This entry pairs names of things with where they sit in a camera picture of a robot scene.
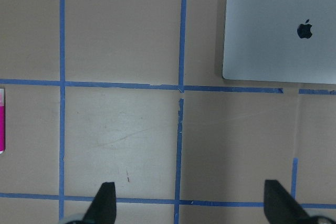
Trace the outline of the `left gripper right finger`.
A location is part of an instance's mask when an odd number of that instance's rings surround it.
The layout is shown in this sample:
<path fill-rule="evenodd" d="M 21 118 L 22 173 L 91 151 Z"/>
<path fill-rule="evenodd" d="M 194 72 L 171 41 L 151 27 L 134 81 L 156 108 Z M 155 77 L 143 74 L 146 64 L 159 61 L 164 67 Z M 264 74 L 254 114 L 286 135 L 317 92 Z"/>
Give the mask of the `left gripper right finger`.
<path fill-rule="evenodd" d="M 275 179 L 264 183 L 264 214 L 271 224 L 300 223 L 310 216 Z"/>

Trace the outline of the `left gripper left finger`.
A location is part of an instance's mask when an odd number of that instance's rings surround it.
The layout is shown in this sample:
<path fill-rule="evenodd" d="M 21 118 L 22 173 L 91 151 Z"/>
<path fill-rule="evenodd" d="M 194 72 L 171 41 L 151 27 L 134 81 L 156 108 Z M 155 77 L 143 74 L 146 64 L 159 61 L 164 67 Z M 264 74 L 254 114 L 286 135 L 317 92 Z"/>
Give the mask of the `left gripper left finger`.
<path fill-rule="evenodd" d="M 115 190 L 114 182 L 103 183 L 81 222 L 114 224 L 117 217 Z"/>

